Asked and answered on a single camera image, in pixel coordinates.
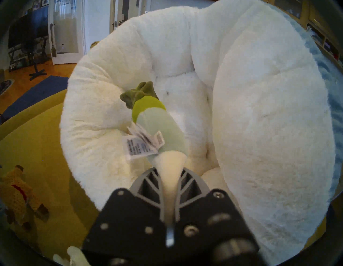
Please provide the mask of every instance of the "television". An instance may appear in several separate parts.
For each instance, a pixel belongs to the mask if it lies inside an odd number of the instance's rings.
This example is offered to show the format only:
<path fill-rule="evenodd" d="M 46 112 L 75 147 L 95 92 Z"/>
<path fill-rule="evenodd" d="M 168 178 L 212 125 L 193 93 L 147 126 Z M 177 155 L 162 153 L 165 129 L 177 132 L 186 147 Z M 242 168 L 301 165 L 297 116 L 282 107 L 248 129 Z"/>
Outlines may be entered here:
<path fill-rule="evenodd" d="M 10 26 L 8 48 L 49 35 L 48 8 L 46 5 L 16 20 Z"/>

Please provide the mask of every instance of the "cream plush tip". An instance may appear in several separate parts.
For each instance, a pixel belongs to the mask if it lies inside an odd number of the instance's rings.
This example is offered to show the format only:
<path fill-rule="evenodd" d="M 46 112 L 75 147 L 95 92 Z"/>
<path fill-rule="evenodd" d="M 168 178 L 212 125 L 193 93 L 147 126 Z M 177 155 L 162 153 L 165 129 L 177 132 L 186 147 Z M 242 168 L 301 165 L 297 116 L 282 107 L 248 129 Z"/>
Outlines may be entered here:
<path fill-rule="evenodd" d="M 164 222 L 172 227 L 175 213 L 177 183 L 186 163 L 187 156 L 180 151 L 165 151 L 152 160 L 162 180 L 164 199 Z"/>

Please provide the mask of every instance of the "wooden floor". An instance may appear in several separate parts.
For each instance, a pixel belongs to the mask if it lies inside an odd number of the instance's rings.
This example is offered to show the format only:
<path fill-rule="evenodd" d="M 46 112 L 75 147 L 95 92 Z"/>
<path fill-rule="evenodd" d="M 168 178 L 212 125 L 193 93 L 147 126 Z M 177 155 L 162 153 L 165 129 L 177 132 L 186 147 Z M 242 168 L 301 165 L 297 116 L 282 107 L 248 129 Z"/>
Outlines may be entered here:
<path fill-rule="evenodd" d="M 31 89 L 34 85 L 37 85 L 48 76 L 60 76 L 70 77 L 76 64 L 62 64 L 53 65 L 52 60 L 45 62 L 44 64 L 38 64 L 38 70 L 44 69 L 47 76 L 39 76 L 34 80 L 30 81 L 29 74 L 34 73 L 35 69 L 33 66 L 18 69 L 12 72 L 5 71 L 5 80 L 12 79 L 14 83 L 12 86 L 0 95 L 0 114 L 2 114 L 7 107 L 9 107 L 14 101 L 16 101 L 25 92 Z"/>

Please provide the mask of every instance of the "white door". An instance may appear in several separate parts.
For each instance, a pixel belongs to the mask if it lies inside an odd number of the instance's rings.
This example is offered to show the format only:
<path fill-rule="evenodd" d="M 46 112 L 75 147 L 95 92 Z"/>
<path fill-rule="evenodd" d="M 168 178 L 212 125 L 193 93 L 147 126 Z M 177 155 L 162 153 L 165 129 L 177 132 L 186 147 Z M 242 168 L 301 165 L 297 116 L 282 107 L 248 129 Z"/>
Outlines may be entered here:
<path fill-rule="evenodd" d="M 85 55 L 84 0 L 49 0 L 48 27 L 52 62 L 77 63 Z"/>
<path fill-rule="evenodd" d="M 151 0 L 113 0 L 110 33 L 124 21 L 150 11 Z"/>

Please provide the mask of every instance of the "green plush leaves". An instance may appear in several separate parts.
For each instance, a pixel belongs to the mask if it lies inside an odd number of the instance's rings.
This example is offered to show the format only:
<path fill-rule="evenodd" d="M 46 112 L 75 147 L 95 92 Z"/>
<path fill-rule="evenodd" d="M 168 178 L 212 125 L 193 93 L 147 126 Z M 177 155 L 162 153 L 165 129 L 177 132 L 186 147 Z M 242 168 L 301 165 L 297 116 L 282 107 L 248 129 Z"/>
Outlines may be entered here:
<path fill-rule="evenodd" d="M 152 96 L 158 99 L 152 81 L 139 83 L 137 88 L 122 93 L 120 99 L 126 103 L 126 107 L 132 110 L 134 103 L 144 96 Z"/>

